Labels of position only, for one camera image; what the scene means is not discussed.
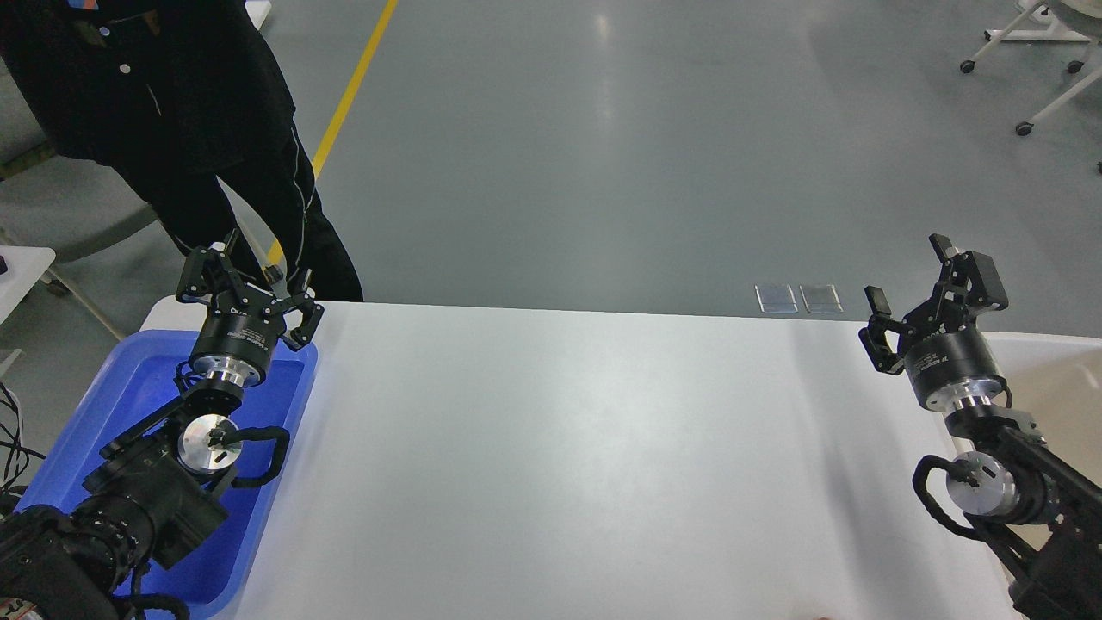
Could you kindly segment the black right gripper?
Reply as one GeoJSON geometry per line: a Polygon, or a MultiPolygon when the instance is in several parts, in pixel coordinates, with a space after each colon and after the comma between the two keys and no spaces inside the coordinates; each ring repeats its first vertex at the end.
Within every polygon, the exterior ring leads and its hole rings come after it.
{"type": "Polygon", "coordinates": [[[977,320],[984,313],[1007,311],[1009,297],[991,255],[961,251],[942,233],[930,235],[929,242],[941,264],[932,298],[901,323],[893,318],[884,290],[865,287],[869,320],[858,330],[858,341],[877,372],[901,376],[906,370],[921,407],[948,412],[954,401],[995,398],[1007,390],[977,320]],[[907,326],[912,333],[907,334],[907,326]],[[897,352],[887,341],[889,333],[901,335],[897,352]]]}

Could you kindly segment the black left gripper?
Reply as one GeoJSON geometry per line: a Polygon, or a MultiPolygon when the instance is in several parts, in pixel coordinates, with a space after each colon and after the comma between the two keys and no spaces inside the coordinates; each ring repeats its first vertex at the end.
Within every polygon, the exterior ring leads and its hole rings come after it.
{"type": "Polygon", "coordinates": [[[251,388],[264,382],[279,339],[289,350],[304,348],[313,341],[325,309],[311,293],[313,270],[276,280],[271,295],[246,289],[231,260],[239,237],[238,229],[233,229],[223,242],[190,251],[176,300],[208,305],[190,353],[190,369],[251,388]]]}

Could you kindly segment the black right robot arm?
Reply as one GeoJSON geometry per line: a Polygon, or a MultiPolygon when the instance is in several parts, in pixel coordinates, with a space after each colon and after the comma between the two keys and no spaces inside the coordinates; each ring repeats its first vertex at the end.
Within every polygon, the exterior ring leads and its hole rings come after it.
{"type": "Polygon", "coordinates": [[[1048,447],[1012,391],[981,314],[1009,305],[991,255],[929,237],[940,271],[932,294],[897,319],[878,287],[865,289],[869,320],[858,330],[879,373],[906,376],[926,411],[972,450],[926,455],[912,491],[948,532],[987,545],[1009,573],[1012,607],[1027,619],[1101,616],[1099,486],[1048,447]]]}

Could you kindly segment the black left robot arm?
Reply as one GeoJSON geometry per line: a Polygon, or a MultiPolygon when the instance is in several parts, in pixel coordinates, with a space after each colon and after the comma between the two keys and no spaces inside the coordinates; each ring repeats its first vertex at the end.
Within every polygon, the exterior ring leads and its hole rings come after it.
{"type": "Polygon", "coordinates": [[[239,427],[245,390],[264,382],[278,344],[306,348],[324,309],[312,272],[288,279],[287,295],[245,282],[233,267],[238,235],[190,251],[177,285],[206,318],[177,396],[100,449],[88,497],[65,513],[35,504],[3,519],[4,619],[142,619],[164,610],[188,619],[179,597],[142,592],[152,564],[169,569],[228,519],[228,489],[278,478],[291,444],[282,426],[239,427]]]}

